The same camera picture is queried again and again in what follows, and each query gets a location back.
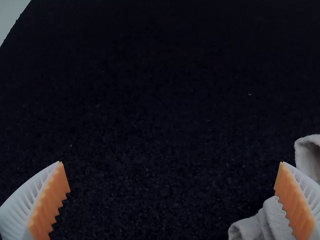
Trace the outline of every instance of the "crumpled fabric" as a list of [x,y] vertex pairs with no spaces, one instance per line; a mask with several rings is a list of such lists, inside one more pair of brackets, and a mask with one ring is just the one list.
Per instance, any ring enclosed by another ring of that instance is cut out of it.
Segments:
[[[320,134],[299,138],[294,143],[296,168],[320,184]],[[233,223],[229,240],[295,240],[278,197],[273,196],[252,217]]]

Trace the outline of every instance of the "black carpet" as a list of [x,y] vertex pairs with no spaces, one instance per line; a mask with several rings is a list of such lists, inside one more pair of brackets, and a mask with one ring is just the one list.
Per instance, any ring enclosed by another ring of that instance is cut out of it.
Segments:
[[0,48],[0,203],[63,161],[53,240],[227,239],[320,132],[315,0],[32,0]]

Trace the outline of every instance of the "orange serrated pad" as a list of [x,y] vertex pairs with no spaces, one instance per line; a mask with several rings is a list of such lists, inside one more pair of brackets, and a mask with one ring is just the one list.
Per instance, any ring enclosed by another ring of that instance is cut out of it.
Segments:
[[278,202],[283,204],[286,218],[290,220],[292,235],[297,240],[309,239],[316,228],[316,221],[309,208],[308,202],[300,186],[296,182],[289,168],[280,162],[278,174],[274,185],[275,195],[279,197]]
[[28,229],[34,240],[49,240],[52,224],[56,222],[55,216],[59,215],[58,208],[62,207],[62,200],[67,199],[70,193],[65,168],[62,162],[55,168],[36,204],[30,218]]

